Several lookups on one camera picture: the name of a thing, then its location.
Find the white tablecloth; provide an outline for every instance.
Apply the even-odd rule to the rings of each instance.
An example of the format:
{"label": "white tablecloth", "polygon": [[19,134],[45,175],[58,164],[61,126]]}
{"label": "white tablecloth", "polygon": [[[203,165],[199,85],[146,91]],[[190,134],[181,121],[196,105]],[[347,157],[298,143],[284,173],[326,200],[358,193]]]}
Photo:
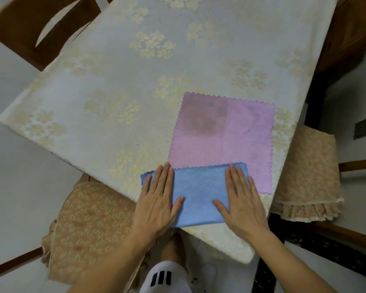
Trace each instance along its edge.
{"label": "white tablecloth", "polygon": [[[114,0],[0,116],[137,200],[166,161],[186,91],[275,103],[272,194],[337,0]],[[225,224],[184,228],[230,257]]]}

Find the person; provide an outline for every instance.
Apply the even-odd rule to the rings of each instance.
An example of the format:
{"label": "person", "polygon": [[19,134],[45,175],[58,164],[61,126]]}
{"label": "person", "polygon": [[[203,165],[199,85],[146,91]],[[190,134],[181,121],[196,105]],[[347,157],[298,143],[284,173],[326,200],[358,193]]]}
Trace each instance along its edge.
{"label": "person", "polygon": [[[137,202],[130,234],[108,257],[97,262],[69,293],[110,293],[124,290],[142,257],[175,221],[184,202],[185,198],[179,197],[171,207],[173,175],[174,171],[169,163],[157,168],[152,182],[151,175],[148,175]],[[214,200],[213,204],[227,226],[259,254],[283,290],[335,292],[269,230],[266,213],[253,179],[248,177],[247,183],[242,170],[231,164],[225,171],[225,182],[229,210],[219,200]],[[140,293],[191,292],[180,236],[171,237],[160,260],[147,275]]]}

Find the white shorts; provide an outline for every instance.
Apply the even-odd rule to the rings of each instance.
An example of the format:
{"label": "white shorts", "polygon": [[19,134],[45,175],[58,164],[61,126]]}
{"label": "white shorts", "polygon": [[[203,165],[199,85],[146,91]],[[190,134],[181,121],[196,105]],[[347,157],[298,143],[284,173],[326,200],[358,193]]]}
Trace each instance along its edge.
{"label": "white shorts", "polygon": [[173,261],[156,264],[146,276],[140,293],[192,293],[187,271]]}

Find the folded blue cloth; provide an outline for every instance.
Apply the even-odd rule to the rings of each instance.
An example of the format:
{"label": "folded blue cloth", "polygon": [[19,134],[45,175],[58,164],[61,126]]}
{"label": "folded blue cloth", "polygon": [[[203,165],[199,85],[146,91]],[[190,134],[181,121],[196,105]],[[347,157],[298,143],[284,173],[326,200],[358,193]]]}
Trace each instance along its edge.
{"label": "folded blue cloth", "polygon": [[[234,163],[241,167],[245,179],[248,179],[247,165],[243,162]],[[174,187],[172,205],[180,196],[186,197],[183,207],[178,213],[173,227],[184,227],[211,223],[222,223],[224,219],[217,211],[213,199],[217,198],[229,210],[228,193],[225,184],[225,169],[228,164],[217,166],[184,167],[174,170]],[[155,176],[155,171],[141,175],[142,185],[148,174]]]}

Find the forearm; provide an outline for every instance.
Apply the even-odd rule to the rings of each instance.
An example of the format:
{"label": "forearm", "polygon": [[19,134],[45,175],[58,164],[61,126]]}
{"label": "forearm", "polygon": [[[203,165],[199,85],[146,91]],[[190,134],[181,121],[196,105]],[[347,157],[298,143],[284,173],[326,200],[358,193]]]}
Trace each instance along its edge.
{"label": "forearm", "polygon": [[252,244],[285,292],[335,292],[272,232],[263,232]]}
{"label": "forearm", "polygon": [[148,238],[137,232],[131,232],[116,250],[96,263],[68,292],[122,292],[150,244],[151,241]]}

